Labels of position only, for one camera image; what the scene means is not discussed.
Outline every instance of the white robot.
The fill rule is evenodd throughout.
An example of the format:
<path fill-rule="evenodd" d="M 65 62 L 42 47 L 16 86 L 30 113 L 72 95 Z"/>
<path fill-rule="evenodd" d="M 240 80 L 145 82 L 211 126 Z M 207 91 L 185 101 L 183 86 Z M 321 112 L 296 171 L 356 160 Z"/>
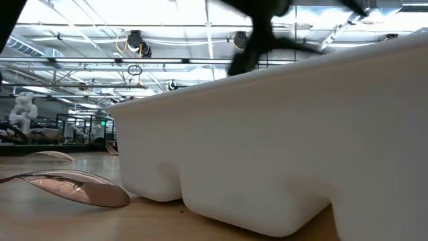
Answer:
<path fill-rule="evenodd" d="M 15 99 L 15 107 L 9 115 L 10 124 L 21 124 L 21 131 L 24 134 L 29 134 L 31 120 L 37 117 L 37 106 L 33 104 L 33 99 L 34 93 L 19 93 L 19 96 Z"/>
<path fill-rule="evenodd" d="M 86 128 L 85 131 L 83 131 L 83 129 L 78 128 L 75 124 L 72 124 L 70 127 L 76 131 L 76 134 L 83 136 L 84 139 L 87 139 L 89 137 L 88 136 L 89 128 Z M 94 136 L 100 129 L 101 129 L 100 124 L 94 125 L 91 130 L 91 136 Z"/>

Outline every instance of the humanoid robot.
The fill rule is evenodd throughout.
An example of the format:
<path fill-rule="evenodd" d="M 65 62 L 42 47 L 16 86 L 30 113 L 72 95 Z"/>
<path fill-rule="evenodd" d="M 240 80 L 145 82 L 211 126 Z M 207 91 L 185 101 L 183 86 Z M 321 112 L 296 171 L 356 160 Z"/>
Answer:
<path fill-rule="evenodd" d="M 21 131 L 29 134 L 31 120 L 37 117 L 37 106 L 33 104 L 34 93 L 21 92 L 15 99 L 15 107 L 9 114 L 11 125 L 21 124 Z"/>

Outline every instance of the fluorescent light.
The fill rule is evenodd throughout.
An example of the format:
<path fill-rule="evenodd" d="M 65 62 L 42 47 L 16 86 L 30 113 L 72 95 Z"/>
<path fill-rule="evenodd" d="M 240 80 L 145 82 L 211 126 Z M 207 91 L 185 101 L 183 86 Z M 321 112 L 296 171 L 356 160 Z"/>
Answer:
<path fill-rule="evenodd" d="M 52 96 L 55 98 L 85 98 L 85 96 Z"/>
<path fill-rule="evenodd" d="M 0 62 L 48 62 L 47 58 L 10 58 L 2 57 Z"/>
<path fill-rule="evenodd" d="M 232 60 L 189 60 L 191 64 L 230 64 Z"/>
<path fill-rule="evenodd" d="M 403 6 L 428 6 L 428 3 L 403 3 Z"/>
<path fill-rule="evenodd" d="M 286 61 L 286 60 L 269 60 L 267 63 L 269 65 L 283 65 L 283 64 L 290 64 L 293 61 Z M 266 60 L 260 60 L 259 64 L 266 64 Z"/>
<path fill-rule="evenodd" d="M 74 118 L 90 118 L 90 116 L 82 116 L 82 115 L 73 115 Z"/>
<path fill-rule="evenodd" d="M 48 90 L 47 88 L 43 88 L 43 87 L 26 86 L 26 87 L 22 87 L 22 88 L 27 89 L 27 90 L 32 90 L 32 91 L 40 92 L 40 93 L 45 93 L 45 94 L 52 93 L 51 90 Z"/>
<path fill-rule="evenodd" d="M 65 103 L 68 103 L 68 104 L 74 104 L 74 102 L 72 102 L 71 100 L 67 100 L 65 98 L 58 98 L 58 100 L 65 102 Z"/>
<path fill-rule="evenodd" d="M 140 96 L 140 97 L 145 97 L 145 96 L 152 96 L 155 95 L 155 92 L 133 92 L 133 91 L 118 91 L 118 94 L 122 95 L 122 96 Z"/>
<path fill-rule="evenodd" d="M 67 63 L 114 63 L 114 59 L 110 58 L 56 58 L 55 61 Z"/>
<path fill-rule="evenodd" d="M 118 96 L 89 96 L 89 98 L 117 98 Z"/>
<path fill-rule="evenodd" d="M 98 105 L 95 104 L 84 104 L 84 103 L 79 103 L 79 105 L 86 107 L 86 108 L 100 108 Z"/>
<path fill-rule="evenodd" d="M 122 62 L 124 63 L 178 63 L 181 64 L 182 61 L 178 60 L 178 59 L 172 59 L 172 60 L 168 60 L 168 59 L 132 59 L 132 58 L 128 58 L 128 59 L 122 59 Z"/>
<path fill-rule="evenodd" d="M 360 47 L 360 46 L 367 46 L 371 44 L 376 43 L 367 43 L 367 44 L 329 44 L 328 46 L 333 48 L 354 48 L 354 47 Z"/>

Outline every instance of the white plastic bin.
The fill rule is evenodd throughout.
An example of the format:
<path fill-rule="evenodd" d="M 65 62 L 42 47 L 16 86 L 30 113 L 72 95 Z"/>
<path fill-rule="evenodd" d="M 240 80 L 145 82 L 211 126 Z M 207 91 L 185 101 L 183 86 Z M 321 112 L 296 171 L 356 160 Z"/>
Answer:
<path fill-rule="evenodd" d="M 426 240 L 428 35 L 108 108 L 132 193 L 287 236 L 332 202 L 340 238 Z"/>

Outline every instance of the wooden surface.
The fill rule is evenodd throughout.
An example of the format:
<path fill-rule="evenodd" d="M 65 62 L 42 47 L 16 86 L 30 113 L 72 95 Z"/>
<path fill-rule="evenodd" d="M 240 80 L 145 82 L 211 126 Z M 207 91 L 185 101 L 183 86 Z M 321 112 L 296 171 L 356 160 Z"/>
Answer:
<path fill-rule="evenodd" d="M 42 169 L 77 169 L 120 184 L 118 157 L 73 153 L 78 162 L 52 157 L 0 158 L 0 176 Z M 106 209 L 58 198 L 20 179 L 0 185 L 0 240 L 338 240 L 328 207 L 295 234 L 269 238 L 189 211 L 181 200 L 158 203 L 130 194 L 129 206 Z"/>

